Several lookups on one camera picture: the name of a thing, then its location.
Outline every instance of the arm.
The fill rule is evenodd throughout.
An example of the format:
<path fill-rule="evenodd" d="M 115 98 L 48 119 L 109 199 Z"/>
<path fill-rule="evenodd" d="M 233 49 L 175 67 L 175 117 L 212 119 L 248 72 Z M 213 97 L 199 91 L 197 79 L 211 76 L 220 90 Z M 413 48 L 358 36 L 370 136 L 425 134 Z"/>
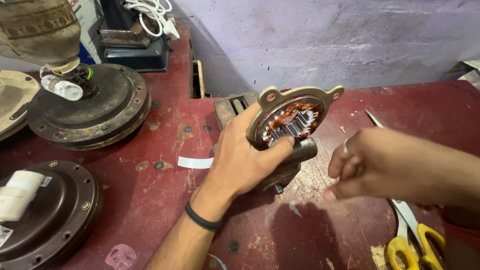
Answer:
<path fill-rule="evenodd" d="M 382 128 L 361 130 L 335 149 L 328 175 L 339 177 L 327 200 L 355 196 L 446 205 L 451 224 L 480 229 L 480 159 L 468 153 Z M 480 250 L 445 236 L 449 269 L 480 264 Z"/>
<path fill-rule="evenodd" d="M 192 210 L 207 221 L 221 220 L 236 197 L 252 190 L 293 152 L 291 136 L 264 151 L 250 145 L 246 129 L 259 108 L 252 104 L 220 134 L 212 167 L 190 200 Z M 145 269 L 200 269 L 214 234 L 183 212 Z"/>

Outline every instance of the black wristband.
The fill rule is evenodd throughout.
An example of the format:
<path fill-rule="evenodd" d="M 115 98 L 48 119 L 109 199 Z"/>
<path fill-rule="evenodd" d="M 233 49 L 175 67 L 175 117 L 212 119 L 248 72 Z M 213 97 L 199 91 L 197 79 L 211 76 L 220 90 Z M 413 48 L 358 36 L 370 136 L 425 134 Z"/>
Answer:
<path fill-rule="evenodd" d="M 199 215 L 197 215 L 191 208 L 190 206 L 190 201 L 187 202 L 185 205 L 185 212 L 187 212 L 187 215 L 195 222 L 197 223 L 200 227 L 203 227 L 207 230 L 214 231 L 220 226 L 222 226 L 222 221 L 219 221 L 217 223 L 209 222 L 204 219 L 202 219 Z"/>

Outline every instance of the mounting hole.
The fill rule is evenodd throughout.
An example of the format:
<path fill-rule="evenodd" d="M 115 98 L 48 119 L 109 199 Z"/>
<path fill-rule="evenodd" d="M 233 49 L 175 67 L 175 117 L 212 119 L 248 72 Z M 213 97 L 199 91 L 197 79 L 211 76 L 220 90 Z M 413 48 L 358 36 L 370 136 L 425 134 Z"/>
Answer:
<path fill-rule="evenodd" d="M 275 99 L 275 94 L 270 94 L 267 96 L 267 101 L 272 101 Z"/>
<path fill-rule="evenodd" d="M 41 260 L 42 260 L 42 257 L 41 257 L 41 256 L 37 256 L 37 257 L 35 257 L 35 259 L 33 259 L 33 262 L 32 262 L 32 263 L 33 263 L 33 265 L 35 265 L 35 264 L 38 264 Z"/>

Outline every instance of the yellow scissors handle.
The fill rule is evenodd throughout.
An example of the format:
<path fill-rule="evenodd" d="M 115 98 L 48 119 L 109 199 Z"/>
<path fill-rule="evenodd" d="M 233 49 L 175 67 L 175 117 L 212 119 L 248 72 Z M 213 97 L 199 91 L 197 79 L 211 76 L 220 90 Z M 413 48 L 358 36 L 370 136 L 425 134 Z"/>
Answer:
<path fill-rule="evenodd" d="M 402 252 L 405 258 L 407 258 L 408 268 L 406 270 L 420 270 L 419 258 L 412 252 L 408 241 L 402 236 L 395 237 L 387 245 L 388 261 L 394 270 L 404 270 L 396 262 L 396 253 L 398 251 Z"/>
<path fill-rule="evenodd" d="M 440 262 L 438 261 L 437 257 L 433 253 L 432 248 L 428 244 L 427 237 L 425 234 L 429 234 L 433 239 L 438 243 L 442 252 L 445 254 L 445 240 L 444 238 L 437 233 L 434 229 L 428 227 L 425 224 L 419 223 L 417 226 L 417 233 L 420 238 L 420 245 L 422 245 L 425 255 L 422 256 L 422 260 L 429 263 L 433 270 L 443 270 Z"/>

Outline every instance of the scissors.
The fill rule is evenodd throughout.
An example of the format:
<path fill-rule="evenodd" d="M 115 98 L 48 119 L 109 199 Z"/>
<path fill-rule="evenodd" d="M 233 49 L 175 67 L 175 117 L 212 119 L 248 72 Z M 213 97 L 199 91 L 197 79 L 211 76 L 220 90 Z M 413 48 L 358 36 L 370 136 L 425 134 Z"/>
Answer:
<path fill-rule="evenodd" d="M 367 110 L 365 110 L 365 112 L 375 123 L 375 125 L 381 128 L 384 127 L 384 125 L 382 125 L 370 112 Z M 396 237 L 390 240 L 387 245 L 387 257 L 392 268 L 394 270 L 402 269 L 396 262 L 396 253 L 400 251 L 407 259 L 408 268 L 406 270 L 420 269 L 418 264 L 419 258 L 412 252 L 410 245 L 408 245 L 407 230 L 408 227 L 410 227 L 415 239 L 419 243 L 422 254 L 424 254 L 422 256 L 422 260 L 427 262 L 432 270 L 443 270 L 425 235 L 429 234 L 439 244 L 443 252 L 445 252 L 444 238 L 434 229 L 423 223 L 418 223 L 417 219 L 412 213 L 412 210 L 406 202 L 394 199 L 391 199 L 391 201 L 398 217 Z"/>

